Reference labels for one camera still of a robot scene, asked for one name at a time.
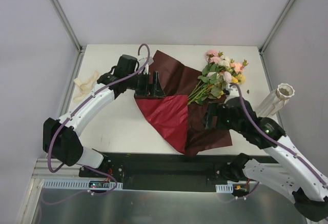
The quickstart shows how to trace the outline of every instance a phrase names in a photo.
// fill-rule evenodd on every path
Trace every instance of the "gray wall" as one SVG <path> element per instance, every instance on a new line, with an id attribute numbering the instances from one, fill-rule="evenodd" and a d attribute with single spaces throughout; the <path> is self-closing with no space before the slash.
<path id="1" fill-rule="evenodd" d="M 304 155 L 328 175 L 328 0 L 298 0 L 264 54 L 274 86 L 295 96 L 280 114 Z"/>
<path id="2" fill-rule="evenodd" d="M 85 44 L 261 46 L 287 0 L 59 0 Z"/>
<path id="3" fill-rule="evenodd" d="M 16 223 L 76 51 L 49 0 L 0 0 L 0 223 Z"/>

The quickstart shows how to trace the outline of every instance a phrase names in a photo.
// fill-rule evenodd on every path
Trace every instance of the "beige ribbon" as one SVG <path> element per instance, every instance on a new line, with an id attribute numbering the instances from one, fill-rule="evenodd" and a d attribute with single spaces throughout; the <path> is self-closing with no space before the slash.
<path id="1" fill-rule="evenodd" d="M 80 93 L 74 96 L 73 102 L 78 103 L 82 99 L 84 99 L 96 85 L 99 76 L 100 74 L 98 73 L 98 71 L 94 71 L 93 76 L 87 79 L 87 81 L 84 83 L 82 83 L 79 78 L 74 79 L 74 83 L 79 88 Z"/>

